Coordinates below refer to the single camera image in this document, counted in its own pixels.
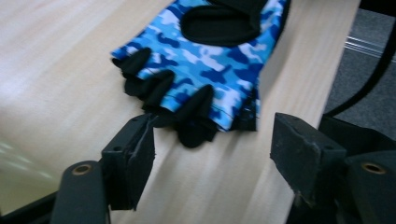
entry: wooden table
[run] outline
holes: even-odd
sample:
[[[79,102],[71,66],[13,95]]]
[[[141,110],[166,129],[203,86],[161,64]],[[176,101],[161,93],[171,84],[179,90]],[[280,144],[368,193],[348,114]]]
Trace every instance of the wooden table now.
[[[17,185],[41,172],[36,183],[56,190],[65,168],[100,159],[127,120],[142,114],[141,102],[123,93],[109,52],[169,2],[2,1],[0,182],[12,183],[9,170],[30,174]],[[156,129],[157,156],[137,212],[112,212],[113,223],[283,223],[292,192],[269,158],[274,114],[318,125],[358,6],[359,0],[292,1],[261,75],[260,130],[220,133],[191,150],[171,129]],[[18,188],[8,195],[10,189]],[[0,195],[0,207],[29,198]]]

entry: gray carpet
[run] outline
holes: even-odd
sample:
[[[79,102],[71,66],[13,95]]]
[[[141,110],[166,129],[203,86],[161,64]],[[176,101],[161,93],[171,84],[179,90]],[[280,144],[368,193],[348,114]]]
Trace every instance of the gray carpet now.
[[[351,37],[384,47],[395,18],[359,9]],[[325,112],[337,107],[359,90],[372,74],[378,58],[345,49]],[[396,140],[396,63],[364,99],[335,116],[361,127],[375,129]]]

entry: black cable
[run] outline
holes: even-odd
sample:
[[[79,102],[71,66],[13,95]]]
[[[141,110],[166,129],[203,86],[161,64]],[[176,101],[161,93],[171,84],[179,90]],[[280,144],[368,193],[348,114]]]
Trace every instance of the black cable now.
[[[390,32],[388,43],[385,46],[384,52],[376,65],[374,72],[371,74],[370,78],[364,84],[364,86],[351,98],[347,101],[343,102],[341,105],[337,106],[333,110],[325,113],[326,116],[336,116],[341,112],[349,109],[362,98],[364,98],[379,82],[381,77],[384,76],[385,72],[387,71],[392,59],[393,55],[396,51],[396,22],[393,23],[392,31]]]

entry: glove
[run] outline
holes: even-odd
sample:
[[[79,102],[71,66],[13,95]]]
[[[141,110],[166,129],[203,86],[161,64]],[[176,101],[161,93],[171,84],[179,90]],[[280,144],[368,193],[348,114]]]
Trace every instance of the glove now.
[[[290,0],[176,0],[111,52],[125,92],[176,124],[197,147],[216,131],[256,130],[259,73],[286,22]]]

